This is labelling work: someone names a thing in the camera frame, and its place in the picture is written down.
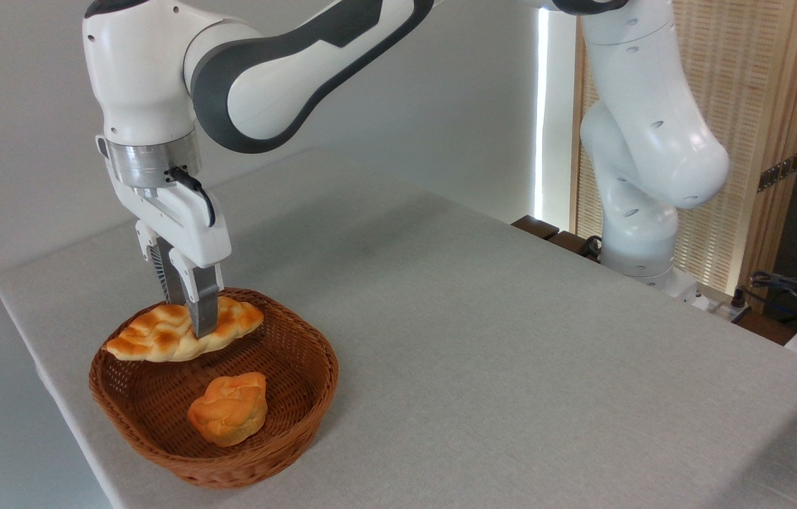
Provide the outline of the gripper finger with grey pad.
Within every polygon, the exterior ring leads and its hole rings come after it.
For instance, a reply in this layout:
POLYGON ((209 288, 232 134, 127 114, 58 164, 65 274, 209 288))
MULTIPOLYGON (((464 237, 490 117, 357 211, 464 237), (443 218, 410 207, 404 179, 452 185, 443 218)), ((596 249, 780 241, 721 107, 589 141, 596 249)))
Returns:
POLYGON ((159 236, 143 220, 136 222, 136 234, 144 259, 153 265, 162 287, 164 297, 170 304, 185 304, 187 294, 182 287, 181 276, 170 261, 172 245, 159 236))
POLYGON ((199 267, 179 249, 170 250, 169 258, 191 315, 194 335, 204 338, 218 326, 218 293, 224 288, 221 266, 199 267))

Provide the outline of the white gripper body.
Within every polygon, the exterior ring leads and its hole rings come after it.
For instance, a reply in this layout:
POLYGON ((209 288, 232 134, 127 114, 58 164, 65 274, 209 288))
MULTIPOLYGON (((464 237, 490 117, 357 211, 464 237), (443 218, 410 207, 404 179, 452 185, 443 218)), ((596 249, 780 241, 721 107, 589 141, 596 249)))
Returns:
POLYGON ((208 201, 182 182, 172 181, 169 187, 156 188, 154 197, 143 197, 121 183, 114 173, 109 180, 118 200, 191 263, 207 268, 230 256, 230 233, 214 197, 209 199, 215 210, 214 225, 210 226, 208 201))

